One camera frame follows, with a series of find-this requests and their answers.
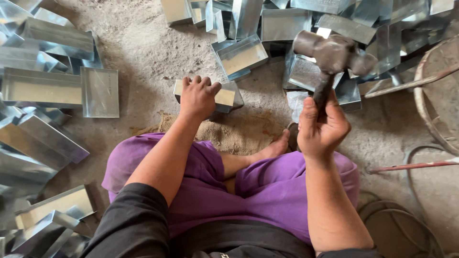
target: black shirt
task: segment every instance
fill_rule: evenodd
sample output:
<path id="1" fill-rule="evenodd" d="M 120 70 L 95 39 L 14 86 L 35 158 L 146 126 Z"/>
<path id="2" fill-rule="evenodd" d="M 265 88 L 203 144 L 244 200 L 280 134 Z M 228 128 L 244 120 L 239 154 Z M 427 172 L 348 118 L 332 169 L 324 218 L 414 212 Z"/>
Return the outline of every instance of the black shirt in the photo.
<path id="1" fill-rule="evenodd" d="M 169 240 L 166 199 L 155 188 L 125 186 L 108 207 L 82 258 L 313 258 L 288 231 L 253 220 L 221 220 Z M 374 250 L 323 252 L 320 258 L 380 258 Z"/>

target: hammer head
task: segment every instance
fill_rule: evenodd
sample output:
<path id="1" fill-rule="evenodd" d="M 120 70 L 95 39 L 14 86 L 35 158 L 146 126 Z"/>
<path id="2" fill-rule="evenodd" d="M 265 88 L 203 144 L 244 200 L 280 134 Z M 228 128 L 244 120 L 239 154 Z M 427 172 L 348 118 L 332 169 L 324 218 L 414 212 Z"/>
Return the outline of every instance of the hammer head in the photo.
<path id="1" fill-rule="evenodd" d="M 368 74 L 378 60 L 376 57 L 356 52 L 356 43 L 348 37 L 330 35 L 324 39 L 315 33 L 303 30 L 293 40 L 293 52 L 316 59 L 320 70 L 336 74 L 349 68 L 355 75 Z"/>

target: fingernail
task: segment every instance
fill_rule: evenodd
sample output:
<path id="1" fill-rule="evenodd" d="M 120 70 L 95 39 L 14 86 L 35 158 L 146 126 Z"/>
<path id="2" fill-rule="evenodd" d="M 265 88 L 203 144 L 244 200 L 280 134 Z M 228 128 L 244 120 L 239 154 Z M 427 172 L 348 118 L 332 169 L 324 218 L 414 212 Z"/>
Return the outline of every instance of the fingernail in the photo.
<path id="1" fill-rule="evenodd" d="M 307 97 L 304 101 L 305 107 L 313 107 L 314 106 L 314 99 L 312 97 Z"/>

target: hammer handle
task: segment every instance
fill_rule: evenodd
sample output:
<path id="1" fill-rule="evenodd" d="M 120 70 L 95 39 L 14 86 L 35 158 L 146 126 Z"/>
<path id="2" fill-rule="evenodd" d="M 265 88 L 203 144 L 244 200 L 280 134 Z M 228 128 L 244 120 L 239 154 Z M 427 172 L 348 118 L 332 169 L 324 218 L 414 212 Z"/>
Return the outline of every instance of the hammer handle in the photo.
<path id="1" fill-rule="evenodd" d="M 314 90 L 313 99 L 316 102 L 319 114 L 321 114 L 323 111 L 325 111 L 325 104 L 327 103 L 328 96 L 330 95 L 330 91 L 333 88 L 335 75 L 329 75 L 327 73 L 321 72 L 319 78 L 320 84 Z"/>

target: metal rod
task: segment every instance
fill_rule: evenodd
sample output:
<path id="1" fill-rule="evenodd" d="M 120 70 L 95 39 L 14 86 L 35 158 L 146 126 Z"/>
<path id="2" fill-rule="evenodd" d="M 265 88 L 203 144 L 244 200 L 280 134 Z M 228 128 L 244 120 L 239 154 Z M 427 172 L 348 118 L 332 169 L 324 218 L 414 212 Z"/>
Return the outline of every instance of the metal rod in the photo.
<path id="1" fill-rule="evenodd" d="M 368 173 L 374 174 L 376 172 L 383 172 L 383 171 L 395 171 L 395 170 L 412 169 L 412 168 L 442 167 L 442 166 L 450 166 L 450 165 L 459 165 L 459 158 L 455 157 L 455 158 L 448 159 L 448 160 L 434 161 L 434 162 L 428 162 L 428 163 L 413 163 L 413 164 L 391 166 L 391 167 L 380 167 L 380 168 L 370 169 L 368 170 Z"/>
<path id="2" fill-rule="evenodd" d="M 415 87 L 419 87 L 419 86 L 422 86 L 422 85 L 425 85 L 425 84 L 433 83 L 433 82 L 436 82 L 436 81 L 438 81 L 438 80 L 440 80 L 442 78 L 445 78 L 446 76 L 456 72 L 457 70 L 459 70 L 459 63 L 455 64 L 455 65 L 453 65 L 453 66 L 451 66 L 451 67 L 449 67 L 447 69 L 444 69 L 443 71 L 440 71 L 440 72 L 436 73 L 434 76 L 430 76 L 430 77 L 427 77 L 427 78 L 422 79 L 422 80 L 417 80 L 417 81 L 412 81 L 412 82 L 409 82 L 409 83 L 405 83 L 405 84 L 402 84 L 400 86 L 388 88 L 386 90 L 380 90 L 380 91 L 377 91 L 377 92 L 366 94 L 366 95 L 364 95 L 364 98 L 365 99 L 369 99 L 369 98 L 377 97 L 377 96 L 384 95 L 384 94 L 387 94 L 387 93 L 392 93 L 392 92 L 396 92 L 396 91 L 399 91 L 399 90 L 415 88 Z"/>

